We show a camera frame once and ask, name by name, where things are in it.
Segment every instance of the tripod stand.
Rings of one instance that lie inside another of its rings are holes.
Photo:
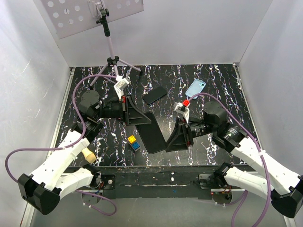
[[[140,72],[139,75],[141,76],[143,74],[141,69],[139,69],[139,68],[123,61],[123,60],[121,60],[118,56],[114,55],[113,43],[112,43],[112,40],[110,38],[110,31],[109,31],[108,22],[107,22],[107,19],[106,19],[106,17],[109,16],[109,11],[108,11],[108,9],[105,8],[104,4],[103,4],[103,8],[98,9],[98,10],[100,12],[100,17],[101,18],[100,18],[100,20],[96,21],[96,23],[103,25],[104,35],[107,37],[107,43],[108,43],[108,48],[109,48],[109,53],[110,53],[110,57],[107,59],[107,65],[102,67],[99,74],[102,74],[107,66],[114,67],[114,71],[115,71],[115,74],[116,74],[116,81],[120,81],[122,79],[122,76],[119,76],[117,63],[121,62],[122,64],[131,67],[131,69],[139,71]],[[91,84],[89,85],[91,88],[93,88],[93,85],[94,85],[94,83],[96,82],[97,79],[98,79],[98,77],[94,78],[94,80],[91,82]]]

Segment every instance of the white wall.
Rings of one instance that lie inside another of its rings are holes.
[[[109,57],[102,26],[59,40],[69,66]],[[116,55],[136,65],[239,62],[272,0],[144,0],[144,12],[109,23]]]
[[[262,146],[303,174],[303,1],[274,0],[240,62]],[[303,226],[303,210],[296,216]]]
[[[33,1],[1,0],[0,15],[0,226],[16,227],[26,203],[4,160],[17,148],[50,145],[69,67]],[[18,153],[9,166],[18,178],[45,157],[45,152]]]

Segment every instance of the light blue phone case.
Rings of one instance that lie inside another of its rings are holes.
[[[189,88],[187,89],[187,91],[185,92],[185,95],[187,97],[192,97],[197,93],[200,93],[203,88],[205,88],[206,83],[199,80],[199,79],[195,79],[194,82],[189,86]]]

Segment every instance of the perforated panel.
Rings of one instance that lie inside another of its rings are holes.
[[[101,26],[90,12],[90,0],[41,0],[59,39]],[[108,22],[143,11],[143,0],[104,0]]]

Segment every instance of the black marble tabletop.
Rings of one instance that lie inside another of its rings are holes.
[[[125,89],[125,94],[133,97],[137,107],[143,112],[153,112],[159,127],[167,140],[174,128],[175,118],[179,116],[173,111],[175,102],[182,102],[186,99],[185,92],[194,79],[200,79],[206,83],[203,92],[217,97],[231,113],[250,131],[254,128],[250,115],[232,65],[156,65],[140,66],[143,75],[130,70],[129,67],[118,67],[120,75],[130,76],[131,84]],[[57,138],[57,145],[63,140],[67,131],[76,120],[76,113],[71,103],[71,94],[76,84],[91,74],[97,74],[100,67],[77,67],[75,69],[69,97],[64,110],[62,123]],[[111,69],[104,72],[112,74]],[[81,94],[87,91],[92,80],[83,83],[78,90],[77,101]],[[100,93],[104,101],[108,101],[115,94],[113,83],[99,78],[95,89]],[[142,95],[147,94],[153,88],[162,86],[167,90],[167,96],[147,105]],[[193,100],[190,106],[190,116],[201,117],[203,106],[210,100],[209,97],[199,97]],[[96,166],[195,166],[195,165],[220,165],[222,162],[242,164],[237,157],[233,157],[223,149],[216,146],[211,136],[203,136],[194,139],[194,146],[189,150],[166,153],[165,151],[156,154],[148,154],[141,141],[141,138],[134,126],[123,126],[116,119],[103,120],[104,128],[100,135],[90,144],[89,149],[95,152]],[[133,152],[127,143],[127,138],[134,135],[141,145],[141,150]],[[79,154],[72,166],[86,164],[82,153]]]

